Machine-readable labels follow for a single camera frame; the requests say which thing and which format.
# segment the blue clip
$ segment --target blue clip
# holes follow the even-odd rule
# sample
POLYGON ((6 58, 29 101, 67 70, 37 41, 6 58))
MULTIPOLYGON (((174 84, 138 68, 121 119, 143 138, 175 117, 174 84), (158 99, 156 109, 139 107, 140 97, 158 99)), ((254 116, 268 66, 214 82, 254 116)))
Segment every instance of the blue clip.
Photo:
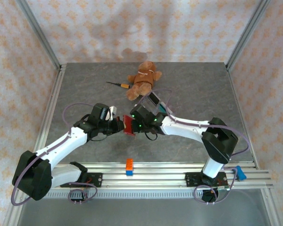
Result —
POLYGON ((242 171, 241 167, 240 166, 237 166, 237 180, 239 181, 243 181, 246 179, 246 176, 244 174, 244 172, 242 171))

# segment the wallpaper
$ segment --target wallpaper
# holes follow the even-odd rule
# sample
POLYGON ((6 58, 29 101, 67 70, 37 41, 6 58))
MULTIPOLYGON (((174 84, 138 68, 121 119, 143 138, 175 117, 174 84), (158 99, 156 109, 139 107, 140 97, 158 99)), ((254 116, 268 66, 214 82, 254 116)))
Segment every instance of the wallpaper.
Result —
POLYGON ((227 62, 260 0, 28 0, 61 64, 227 62))
POLYGON ((34 148, 55 74, 16 1, 0 1, 0 226, 19 156, 34 148))
POLYGON ((283 0, 271 1, 231 76, 260 167, 272 170, 283 213, 283 0))

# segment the teddy bear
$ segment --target teddy bear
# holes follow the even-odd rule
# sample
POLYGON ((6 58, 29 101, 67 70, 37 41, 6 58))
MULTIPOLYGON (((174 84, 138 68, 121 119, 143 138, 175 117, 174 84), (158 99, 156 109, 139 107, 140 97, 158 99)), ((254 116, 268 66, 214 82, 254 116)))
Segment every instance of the teddy bear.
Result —
POLYGON ((156 71, 152 61, 145 61, 138 66, 136 75, 128 75, 128 81, 133 86, 126 92, 129 100, 135 100, 139 95, 146 95, 153 89, 154 81, 158 81, 162 73, 156 71))

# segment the floral wallpaper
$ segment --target floral wallpaper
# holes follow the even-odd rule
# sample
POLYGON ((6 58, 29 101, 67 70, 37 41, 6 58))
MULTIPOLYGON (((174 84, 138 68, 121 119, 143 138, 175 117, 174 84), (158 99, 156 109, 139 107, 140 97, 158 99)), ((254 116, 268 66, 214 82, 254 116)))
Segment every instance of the floral wallpaper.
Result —
POLYGON ((272 170, 283 213, 283 0, 271 1, 231 76, 259 165, 272 170))
POLYGON ((56 70, 15 0, 0 0, 0 226, 19 156, 33 150, 56 70))
POLYGON ((61 64, 227 62, 260 0, 28 0, 61 64))

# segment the screwdriver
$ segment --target screwdriver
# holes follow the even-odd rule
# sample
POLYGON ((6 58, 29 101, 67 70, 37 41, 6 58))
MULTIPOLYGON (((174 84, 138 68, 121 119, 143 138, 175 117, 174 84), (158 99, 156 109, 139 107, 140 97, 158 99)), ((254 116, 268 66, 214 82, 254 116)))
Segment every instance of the screwdriver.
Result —
POLYGON ((109 81, 107 81, 107 83, 111 83, 111 84, 123 87, 125 89, 129 89, 130 88, 130 86, 128 84, 124 84, 124 83, 113 83, 113 82, 109 82, 109 81))

